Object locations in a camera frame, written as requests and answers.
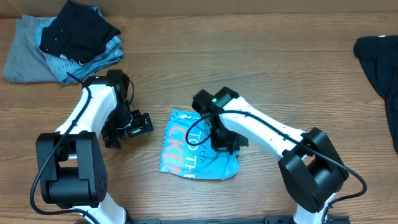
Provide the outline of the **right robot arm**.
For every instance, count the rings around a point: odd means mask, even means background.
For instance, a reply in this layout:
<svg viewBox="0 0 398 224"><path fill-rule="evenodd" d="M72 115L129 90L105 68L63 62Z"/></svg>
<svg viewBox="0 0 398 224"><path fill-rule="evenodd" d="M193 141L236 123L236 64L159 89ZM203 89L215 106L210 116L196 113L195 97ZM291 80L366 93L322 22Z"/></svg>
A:
<svg viewBox="0 0 398 224"><path fill-rule="evenodd" d="M224 87L215 95L200 90L192 108L210 124L211 146L230 154L252 141L278 163L285 188L297 203L291 216L265 217L264 223L349 223L348 216L328 213L329 203L349 174L329 137L284 125Z"/></svg>

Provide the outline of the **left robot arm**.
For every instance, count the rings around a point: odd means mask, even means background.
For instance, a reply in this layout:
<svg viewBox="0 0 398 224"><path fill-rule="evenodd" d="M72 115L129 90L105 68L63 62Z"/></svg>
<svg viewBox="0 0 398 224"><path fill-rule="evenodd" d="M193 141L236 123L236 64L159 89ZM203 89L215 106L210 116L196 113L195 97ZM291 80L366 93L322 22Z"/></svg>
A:
<svg viewBox="0 0 398 224"><path fill-rule="evenodd" d="M150 116L131 109L127 92L134 84L122 70L77 82L82 96L71 115L36 140L38 173L30 206L41 215L78 213L88 223L132 223L108 193L99 138L107 148L119 149L119 140L153 132Z"/></svg>

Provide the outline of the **light blue printed t-shirt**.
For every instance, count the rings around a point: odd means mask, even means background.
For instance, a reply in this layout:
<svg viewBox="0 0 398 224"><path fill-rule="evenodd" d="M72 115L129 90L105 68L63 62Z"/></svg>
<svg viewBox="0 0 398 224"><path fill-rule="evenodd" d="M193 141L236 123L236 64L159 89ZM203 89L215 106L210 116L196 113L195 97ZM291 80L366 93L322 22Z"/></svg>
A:
<svg viewBox="0 0 398 224"><path fill-rule="evenodd" d="M165 127L159 171L189 179L231 178L240 170L239 153L214 151L211 141L205 140L211 126L204 121L189 130L199 118L196 112L172 110Z"/></svg>

